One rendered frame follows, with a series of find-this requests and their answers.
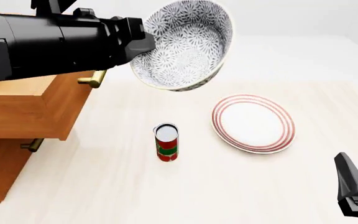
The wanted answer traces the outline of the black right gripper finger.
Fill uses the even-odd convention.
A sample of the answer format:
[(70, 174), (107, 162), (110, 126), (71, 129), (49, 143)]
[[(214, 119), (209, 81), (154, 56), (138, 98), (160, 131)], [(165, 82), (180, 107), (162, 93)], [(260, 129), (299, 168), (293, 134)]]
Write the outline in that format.
[(334, 158), (338, 178), (337, 200), (358, 197), (358, 169), (345, 152)]

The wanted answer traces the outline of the white bowl with grey pattern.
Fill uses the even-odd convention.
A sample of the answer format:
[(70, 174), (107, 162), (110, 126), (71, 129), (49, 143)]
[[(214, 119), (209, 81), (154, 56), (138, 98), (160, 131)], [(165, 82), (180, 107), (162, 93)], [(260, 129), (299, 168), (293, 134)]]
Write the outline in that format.
[(144, 22), (155, 49), (130, 62), (148, 86), (190, 91), (208, 83), (224, 65), (234, 28), (229, 13), (210, 0), (179, 0), (161, 7)]

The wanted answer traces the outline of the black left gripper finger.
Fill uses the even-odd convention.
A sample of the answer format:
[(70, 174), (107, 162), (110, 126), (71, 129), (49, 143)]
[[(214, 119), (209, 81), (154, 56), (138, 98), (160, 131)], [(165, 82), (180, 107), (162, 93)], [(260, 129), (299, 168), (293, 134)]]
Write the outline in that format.
[(132, 40), (127, 45), (127, 61), (132, 61), (138, 55), (150, 52), (155, 49), (154, 36), (145, 32), (145, 38), (142, 40)]

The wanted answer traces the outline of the white plate with red rings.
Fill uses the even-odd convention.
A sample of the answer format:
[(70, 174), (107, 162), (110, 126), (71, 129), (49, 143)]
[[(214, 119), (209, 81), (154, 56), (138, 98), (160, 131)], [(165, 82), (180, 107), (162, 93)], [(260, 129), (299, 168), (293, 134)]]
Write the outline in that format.
[(282, 106), (262, 96), (236, 94), (221, 98), (211, 112), (214, 132), (245, 152), (273, 154), (295, 140), (295, 122)]

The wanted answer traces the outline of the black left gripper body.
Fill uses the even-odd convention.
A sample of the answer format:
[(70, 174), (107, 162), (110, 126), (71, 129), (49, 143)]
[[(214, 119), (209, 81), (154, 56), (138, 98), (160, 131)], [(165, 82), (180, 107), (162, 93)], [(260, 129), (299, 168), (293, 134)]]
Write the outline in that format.
[(118, 18), (101, 19), (100, 69), (109, 69), (129, 63), (142, 52), (132, 46), (145, 39), (142, 19)]

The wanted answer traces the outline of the red and green tin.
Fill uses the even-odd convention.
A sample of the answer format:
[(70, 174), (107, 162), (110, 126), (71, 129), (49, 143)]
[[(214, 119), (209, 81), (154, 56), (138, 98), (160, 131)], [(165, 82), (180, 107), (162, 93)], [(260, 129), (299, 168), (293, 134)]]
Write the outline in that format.
[(172, 162), (178, 157), (178, 128), (172, 123), (162, 123), (154, 127), (155, 147), (158, 158)]

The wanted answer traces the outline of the wooden cabinet drawer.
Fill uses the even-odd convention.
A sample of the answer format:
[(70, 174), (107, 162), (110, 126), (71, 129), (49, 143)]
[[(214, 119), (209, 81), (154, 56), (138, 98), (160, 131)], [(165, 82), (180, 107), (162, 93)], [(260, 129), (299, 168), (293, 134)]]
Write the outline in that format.
[(92, 71), (0, 82), (0, 139), (67, 139), (91, 87)]

